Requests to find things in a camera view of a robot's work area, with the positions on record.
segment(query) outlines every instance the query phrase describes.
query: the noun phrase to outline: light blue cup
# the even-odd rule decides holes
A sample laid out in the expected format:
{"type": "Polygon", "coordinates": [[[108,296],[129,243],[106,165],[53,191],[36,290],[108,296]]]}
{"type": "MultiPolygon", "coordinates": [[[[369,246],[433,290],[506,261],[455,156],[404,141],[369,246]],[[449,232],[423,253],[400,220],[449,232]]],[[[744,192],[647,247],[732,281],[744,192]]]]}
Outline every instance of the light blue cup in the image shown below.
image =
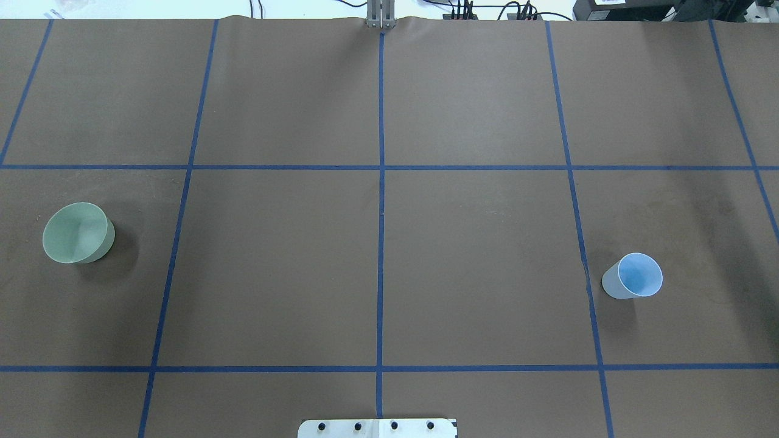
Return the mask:
{"type": "Polygon", "coordinates": [[[601,283],[614,298],[649,297],[663,285],[663,271],[652,257],[630,253],[603,274],[601,283]]]}
{"type": "Polygon", "coordinates": [[[89,263],[114,244],[114,225],[92,203],[72,203],[49,219],[44,228],[44,251],[59,263],[89,263]]]}

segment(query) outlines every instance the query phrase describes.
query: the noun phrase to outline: blue tape line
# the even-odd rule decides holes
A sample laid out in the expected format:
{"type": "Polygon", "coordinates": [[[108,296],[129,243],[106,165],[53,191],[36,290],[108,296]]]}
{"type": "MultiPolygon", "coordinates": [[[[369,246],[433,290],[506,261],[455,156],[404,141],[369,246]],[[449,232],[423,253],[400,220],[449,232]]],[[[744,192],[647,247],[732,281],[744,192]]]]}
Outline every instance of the blue tape line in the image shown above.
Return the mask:
{"type": "Polygon", "coordinates": [[[574,165],[575,171],[751,171],[751,166],[574,165]]]}
{"type": "MultiPolygon", "coordinates": [[[[553,373],[571,371],[779,369],[779,362],[629,363],[611,365],[385,365],[381,373],[553,373]]],[[[0,373],[376,373],[373,365],[345,366],[52,366],[6,365],[0,373]]]]}
{"type": "Polygon", "coordinates": [[[375,165],[319,164],[195,164],[195,170],[267,170],[267,171],[378,171],[375,165]]]}
{"type": "Polygon", "coordinates": [[[387,165],[388,171],[564,171],[566,166],[562,165],[387,165]]]}
{"type": "MultiPolygon", "coordinates": [[[[188,164],[0,164],[9,170],[186,170],[188,164]]],[[[753,171],[752,166],[676,166],[629,164],[575,164],[575,171],[753,171]]],[[[279,171],[378,171],[374,164],[194,164],[193,170],[279,170],[279,171]]],[[[779,171],[779,166],[758,166],[761,171],[779,171]]],[[[472,165],[472,164],[388,164],[385,171],[567,171],[556,164],[472,165]]]]}
{"type": "Polygon", "coordinates": [[[694,369],[779,369],[779,363],[656,363],[604,365],[606,371],[668,371],[694,369]]]}
{"type": "Polygon", "coordinates": [[[149,366],[0,366],[0,373],[148,373],[149,366]]]}
{"type": "Polygon", "coordinates": [[[16,170],[185,170],[186,164],[4,164],[2,169],[16,170]]]}
{"type": "Polygon", "coordinates": [[[741,118],[741,112],[738,110],[738,105],[735,103],[733,89],[730,86],[728,73],[725,71],[725,64],[722,60],[722,53],[720,52],[720,43],[717,40],[717,31],[714,30],[714,21],[712,20],[709,20],[709,31],[711,32],[711,40],[714,43],[714,53],[717,54],[717,63],[720,65],[722,81],[724,82],[725,89],[728,92],[728,99],[730,99],[731,106],[733,107],[733,114],[735,114],[735,120],[738,123],[738,129],[741,131],[741,137],[744,139],[746,153],[749,155],[749,161],[752,163],[752,169],[755,171],[755,179],[757,180],[758,187],[760,187],[760,195],[763,197],[763,203],[766,205],[768,220],[771,223],[771,227],[774,229],[774,237],[776,238],[777,243],[779,243],[779,226],[777,226],[777,220],[774,216],[774,209],[771,208],[771,201],[768,199],[766,187],[763,185],[763,178],[760,176],[760,169],[757,167],[757,160],[755,159],[755,154],[752,151],[752,145],[749,143],[749,137],[746,135],[746,128],[744,127],[744,121],[741,118]]]}
{"type": "Polygon", "coordinates": [[[143,438],[144,435],[146,435],[146,420],[149,419],[149,407],[151,406],[151,393],[154,389],[154,377],[155,373],[152,371],[146,379],[146,395],[143,396],[143,411],[141,412],[141,420],[138,426],[138,438],[143,438]]]}
{"type": "MultiPolygon", "coordinates": [[[[162,295],[162,304],[160,306],[160,318],[157,321],[157,335],[154,338],[154,350],[151,357],[152,368],[157,367],[157,361],[160,358],[160,345],[162,343],[162,333],[165,327],[165,316],[167,314],[167,303],[171,296],[171,284],[173,282],[173,271],[176,268],[176,256],[178,255],[178,242],[182,233],[182,222],[184,221],[184,212],[189,197],[189,183],[192,181],[192,167],[195,161],[195,152],[197,149],[197,140],[200,133],[200,122],[203,118],[203,106],[206,104],[206,92],[208,91],[208,79],[211,71],[211,62],[213,61],[213,49],[217,42],[217,30],[219,29],[219,20],[213,21],[211,30],[211,43],[208,49],[208,59],[206,60],[206,71],[203,74],[203,86],[200,90],[200,101],[198,103],[197,116],[195,118],[195,129],[192,132],[192,145],[189,150],[189,164],[187,166],[187,175],[184,178],[184,189],[182,190],[182,201],[178,207],[178,219],[176,220],[176,231],[173,235],[173,247],[171,249],[171,260],[167,266],[167,277],[165,279],[165,289],[162,295]]],[[[151,406],[151,395],[154,389],[154,371],[149,373],[149,381],[146,385],[146,396],[143,399],[143,411],[141,414],[140,426],[138,428],[138,437],[143,438],[146,431],[146,420],[149,418],[149,407],[151,406]]]]}
{"type": "Polygon", "coordinates": [[[385,373],[529,373],[597,371],[597,365],[387,365],[385,373]]]}
{"type": "Polygon", "coordinates": [[[375,373],[373,365],[354,366],[158,366],[157,373],[375,373]]]}
{"type": "Polygon", "coordinates": [[[384,365],[384,33],[379,34],[379,254],[376,279],[376,418],[383,416],[382,366],[384,365]]]}
{"type": "Polygon", "coordinates": [[[573,218],[576,222],[576,235],[579,238],[579,254],[584,267],[584,277],[587,282],[587,299],[590,302],[590,325],[592,327],[592,338],[595,345],[595,358],[597,359],[598,374],[601,381],[601,396],[603,397],[603,410],[606,419],[606,431],[609,438],[614,438],[614,426],[612,425],[612,408],[608,401],[608,387],[606,386],[606,374],[603,370],[603,353],[601,352],[601,337],[597,329],[597,316],[595,314],[595,301],[592,295],[592,284],[590,281],[590,266],[587,262],[587,248],[584,245],[584,232],[582,230],[581,216],[579,214],[579,199],[576,195],[576,182],[573,179],[573,164],[571,162],[571,152],[568,145],[568,131],[566,129],[566,118],[562,111],[562,98],[560,96],[560,84],[557,75],[557,65],[555,63],[555,49],[552,43],[552,30],[549,27],[549,21],[544,21],[546,26],[546,41],[549,47],[549,64],[552,67],[552,82],[555,85],[555,99],[557,101],[557,116],[560,121],[560,133],[562,135],[562,148],[566,155],[566,166],[568,167],[568,184],[571,191],[571,201],[573,203],[573,218]]]}
{"type": "Polygon", "coordinates": [[[35,62],[33,62],[33,68],[30,69],[30,75],[27,77],[27,83],[24,84],[24,90],[22,91],[22,97],[19,98],[19,104],[16,105],[16,113],[13,115],[11,121],[11,127],[8,129],[8,135],[5,136],[5,142],[2,145],[2,151],[0,151],[0,164],[5,161],[5,155],[8,153],[8,148],[11,146],[11,138],[13,138],[13,132],[16,130],[16,123],[19,122],[19,117],[22,115],[22,108],[24,108],[24,101],[27,100],[27,94],[30,92],[30,86],[33,85],[33,79],[35,79],[35,72],[38,70],[38,65],[41,63],[41,57],[43,57],[44,49],[46,48],[46,42],[51,34],[51,27],[54,26],[54,20],[50,19],[46,26],[46,32],[44,32],[44,39],[41,41],[41,45],[38,48],[38,53],[35,55],[35,62]]]}

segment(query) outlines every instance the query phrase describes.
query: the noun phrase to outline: black cable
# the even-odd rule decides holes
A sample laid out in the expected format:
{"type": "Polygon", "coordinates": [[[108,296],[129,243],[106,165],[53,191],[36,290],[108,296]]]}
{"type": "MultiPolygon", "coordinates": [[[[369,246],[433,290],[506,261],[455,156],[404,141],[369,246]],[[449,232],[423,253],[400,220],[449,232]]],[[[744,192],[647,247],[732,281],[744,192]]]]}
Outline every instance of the black cable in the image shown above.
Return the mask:
{"type": "Polygon", "coordinates": [[[345,5],[349,5],[352,8],[361,8],[368,4],[368,2],[365,2],[365,3],[361,3],[360,5],[352,5],[350,2],[347,2],[346,0],[336,0],[336,2],[344,3],[345,5]]]}
{"type": "Polygon", "coordinates": [[[519,2],[508,2],[505,5],[503,5],[503,9],[500,10],[500,14],[498,14],[498,19],[500,19],[500,17],[503,16],[503,13],[506,11],[506,8],[508,8],[512,4],[516,5],[516,14],[517,15],[521,14],[520,8],[522,8],[522,5],[520,5],[519,2]]]}
{"type": "Polygon", "coordinates": [[[549,15],[549,16],[561,16],[564,19],[567,19],[568,21],[573,21],[572,19],[568,18],[567,16],[564,16],[563,14],[558,14],[557,12],[536,12],[535,14],[530,14],[529,16],[542,16],[542,15],[549,15]]]}
{"type": "MultiPolygon", "coordinates": [[[[434,2],[433,0],[422,0],[425,3],[438,6],[448,6],[446,3],[434,2]]],[[[474,5],[475,8],[502,8],[502,5],[474,5]]]]}

